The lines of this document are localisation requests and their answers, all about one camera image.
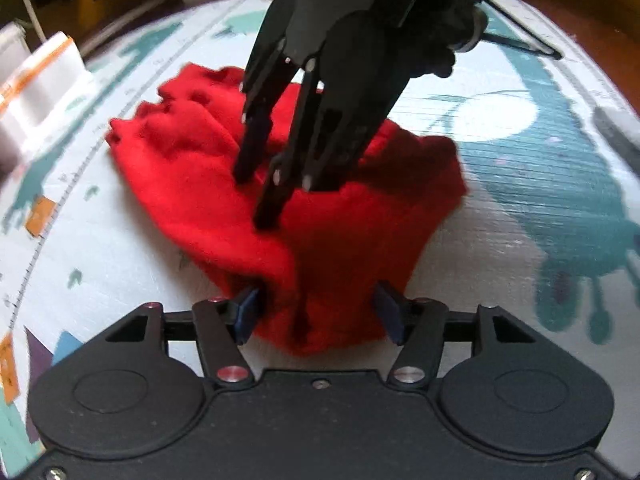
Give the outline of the red knit garment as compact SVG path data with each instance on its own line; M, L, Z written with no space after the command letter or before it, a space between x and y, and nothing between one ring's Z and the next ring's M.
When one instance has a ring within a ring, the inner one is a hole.
M404 289L465 196L454 142L384 122L336 191L288 190L268 162L241 184L232 169L243 76L184 66L157 102L112 120L115 166L160 232L225 294L265 286L258 337L298 356L382 339L375 286Z

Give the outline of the white storage box orange zipper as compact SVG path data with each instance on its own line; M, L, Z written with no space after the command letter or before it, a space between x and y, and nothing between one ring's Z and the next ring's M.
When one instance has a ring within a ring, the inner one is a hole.
M75 94L98 90L76 42L57 32L35 51L23 27L1 29L1 177L6 178L42 137L41 124Z

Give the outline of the colourful cartoon play mat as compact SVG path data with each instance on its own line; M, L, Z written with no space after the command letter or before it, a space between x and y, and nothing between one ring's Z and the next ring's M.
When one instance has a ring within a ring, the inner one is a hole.
M216 286L132 198L104 134L188 63L241 66L270 0L204 4L141 27L87 62L34 156L1 191L1 333L18 396L1 405L1 471L41 453L26 424L32 378L139 304L169 311ZM390 117L457 143L468 194L427 243L406 293L456 310L499 306L573 352L611 385L599 451L639 471L639 122L577 44L518 0L495 0L562 52L494 44L447 79L411 81Z

